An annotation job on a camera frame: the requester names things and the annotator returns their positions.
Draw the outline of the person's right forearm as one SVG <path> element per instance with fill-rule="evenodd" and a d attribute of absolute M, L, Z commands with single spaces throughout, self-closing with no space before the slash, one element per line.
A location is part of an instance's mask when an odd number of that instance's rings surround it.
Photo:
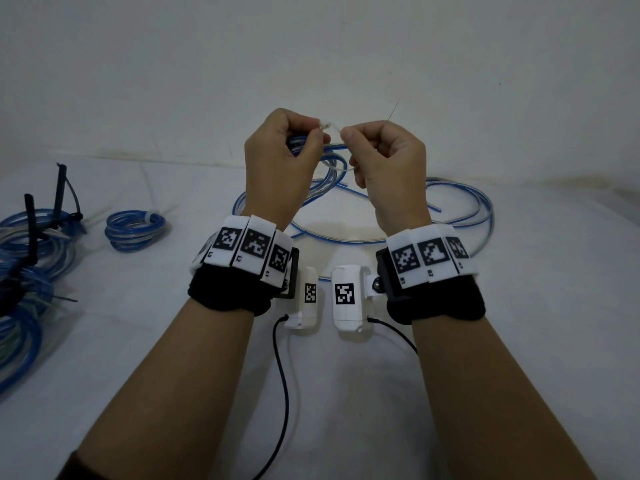
<path fill-rule="evenodd" d="M 597 480 L 487 318 L 412 332 L 451 480 Z"/>

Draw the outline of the black zip tie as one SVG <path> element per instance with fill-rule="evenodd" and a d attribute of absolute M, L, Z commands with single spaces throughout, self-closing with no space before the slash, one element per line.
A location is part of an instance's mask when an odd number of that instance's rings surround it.
<path fill-rule="evenodd" d="M 38 227 L 34 197 L 26 193 L 24 195 L 26 218 L 28 225 L 28 253 L 22 259 L 21 266 L 35 266 L 38 262 Z"/>
<path fill-rule="evenodd" d="M 58 177 L 56 183 L 56 192 L 54 195 L 54 206 L 52 208 L 50 227 L 55 229 L 62 229 L 67 224 L 80 224 L 84 219 L 84 214 L 81 211 L 81 206 L 79 204 L 77 194 L 67 177 L 67 166 L 60 163 L 56 163 L 56 165 L 58 167 Z M 63 215 L 62 207 L 66 189 L 68 189 L 72 194 L 76 206 L 76 211 Z"/>

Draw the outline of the person's left forearm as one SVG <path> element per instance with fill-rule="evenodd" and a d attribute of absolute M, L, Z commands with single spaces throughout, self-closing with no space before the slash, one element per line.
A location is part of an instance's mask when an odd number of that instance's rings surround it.
<path fill-rule="evenodd" d="M 188 299 L 77 449 L 108 480 L 207 480 L 254 314 Z"/>

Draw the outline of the white marker tile wristband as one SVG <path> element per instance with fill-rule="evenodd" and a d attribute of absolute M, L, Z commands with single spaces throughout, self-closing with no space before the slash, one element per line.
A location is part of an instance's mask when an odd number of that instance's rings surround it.
<path fill-rule="evenodd" d="M 281 289 L 292 250 L 292 238 L 275 223 L 254 215 L 231 215 L 204 243 L 189 270 L 195 274 L 204 264 L 232 267 Z"/>
<path fill-rule="evenodd" d="M 388 236 L 386 244 L 402 289 L 478 274 L 452 225 L 403 230 Z"/>

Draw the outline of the person's right hand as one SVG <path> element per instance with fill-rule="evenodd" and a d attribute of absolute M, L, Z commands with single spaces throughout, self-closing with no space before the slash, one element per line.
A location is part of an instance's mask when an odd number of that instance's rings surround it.
<path fill-rule="evenodd" d="M 426 147 L 391 121 L 370 121 L 357 128 L 375 145 L 375 160 L 355 162 L 357 186 L 367 191 L 377 224 L 387 235 L 432 224 L 426 200 Z"/>

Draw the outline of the person's left hand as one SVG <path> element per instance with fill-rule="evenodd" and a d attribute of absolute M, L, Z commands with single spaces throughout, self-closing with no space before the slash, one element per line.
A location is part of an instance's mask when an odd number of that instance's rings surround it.
<path fill-rule="evenodd" d="M 319 119 L 288 109 L 270 113 L 244 144 L 246 197 L 243 214 L 285 231 L 308 197 L 320 160 L 292 155 L 292 136 L 308 134 Z"/>

